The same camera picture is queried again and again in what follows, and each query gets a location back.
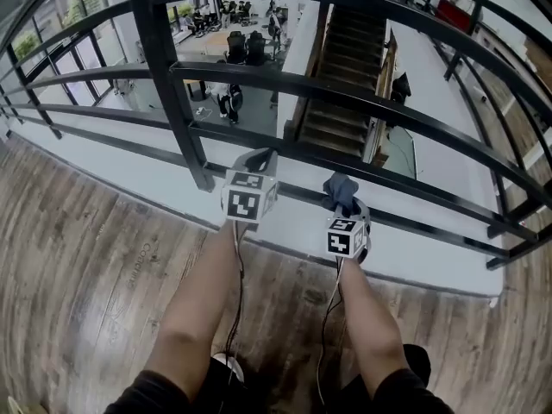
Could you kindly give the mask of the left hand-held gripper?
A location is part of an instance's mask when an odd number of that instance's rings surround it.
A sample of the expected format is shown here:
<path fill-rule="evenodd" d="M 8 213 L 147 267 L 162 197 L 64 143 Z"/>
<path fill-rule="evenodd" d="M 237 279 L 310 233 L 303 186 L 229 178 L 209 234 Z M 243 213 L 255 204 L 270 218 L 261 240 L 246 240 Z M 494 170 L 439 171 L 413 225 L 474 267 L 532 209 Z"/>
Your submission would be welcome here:
<path fill-rule="evenodd" d="M 264 147 L 241 155 L 226 172 L 222 207 L 228 219 L 260 223 L 277 201 L 278 153 Z"/>

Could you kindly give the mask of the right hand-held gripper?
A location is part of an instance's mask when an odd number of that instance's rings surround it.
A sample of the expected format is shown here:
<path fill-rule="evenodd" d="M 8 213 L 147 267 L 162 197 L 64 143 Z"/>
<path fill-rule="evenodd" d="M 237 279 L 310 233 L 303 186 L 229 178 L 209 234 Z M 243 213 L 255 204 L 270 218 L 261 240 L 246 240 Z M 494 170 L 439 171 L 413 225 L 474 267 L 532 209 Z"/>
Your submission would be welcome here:
<path fill-rule="evenodd" d="M 361 264 L 372 247 L 370 232 L 370 210 L 364 203 L 354 203 L 351 211 L 338 204 L 326 228 L 326 253 Z"/>

